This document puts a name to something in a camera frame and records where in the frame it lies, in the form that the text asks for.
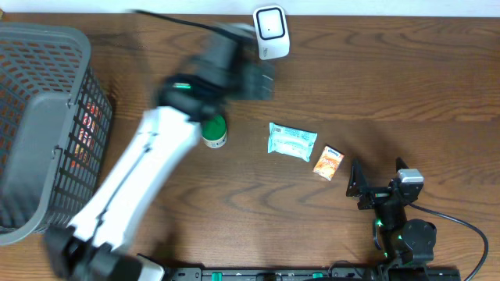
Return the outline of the green lid white jar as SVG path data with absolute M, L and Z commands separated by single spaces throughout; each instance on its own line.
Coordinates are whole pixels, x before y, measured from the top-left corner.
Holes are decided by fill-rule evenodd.
M 221 148 L 227 142 L 227 123 L 217 115 L 202 123 L 202 139 L 209 148 Z

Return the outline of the red snack package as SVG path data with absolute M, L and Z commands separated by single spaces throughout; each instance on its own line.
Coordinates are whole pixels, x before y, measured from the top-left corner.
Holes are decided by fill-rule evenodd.
M 75 131 L 70 134 L 71 169 L 85 168 L 97 172 L 104 150 L 101 120 L 102 112 L 93 101 L 88 101 L 76 116 Z

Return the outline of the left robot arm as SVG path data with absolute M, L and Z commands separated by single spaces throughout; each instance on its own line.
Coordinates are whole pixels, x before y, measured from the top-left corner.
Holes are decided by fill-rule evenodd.
M 145 111 L 134 137 L 93 198 L 66 226 L 44 236 L 50 266 L 64 280 L 163 280 L 167 269 L 127 251 L 149 205 L 201 138 L 202 124 L 229 99 L 271 98 L 276 71 L 243 60 L 233 69 L 194 57 L 193 73 L 165 78 L 156 106 Z

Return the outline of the teal wet wipes pack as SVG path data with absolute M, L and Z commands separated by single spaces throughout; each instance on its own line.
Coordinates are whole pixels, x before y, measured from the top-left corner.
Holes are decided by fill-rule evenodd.
M 267 151 L 300 158 L 309 162 L 317 133 L 299 130 L 276 123 L 269 124 L 270 135 Z

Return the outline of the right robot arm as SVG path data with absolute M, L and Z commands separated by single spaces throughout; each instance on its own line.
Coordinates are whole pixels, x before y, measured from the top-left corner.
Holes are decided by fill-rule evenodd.
M 359 199 L 359 210 L 373 209 L 373 242 L 384 252 L 385 260 L 367 269 L 368 280 L 428 280 L 426 266 L 434 260 L 436 226 L 422 219 L 408 219 L 405 207 L 418 199 L 424 178 L 396 159 L 396 176 L 385 187 L 374 187 L 366 179 L 358 160 L 353 160 L 346 190 Z

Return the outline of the orange tissue pack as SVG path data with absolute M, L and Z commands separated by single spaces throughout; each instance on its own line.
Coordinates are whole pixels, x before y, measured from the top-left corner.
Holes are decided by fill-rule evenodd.
M 343 159 L 344 155 L 342 153 L 334 148 L 326 146 L 323 149 L 318 162 L 314 166 L 313 172 L 324 179 L 331 181 Z

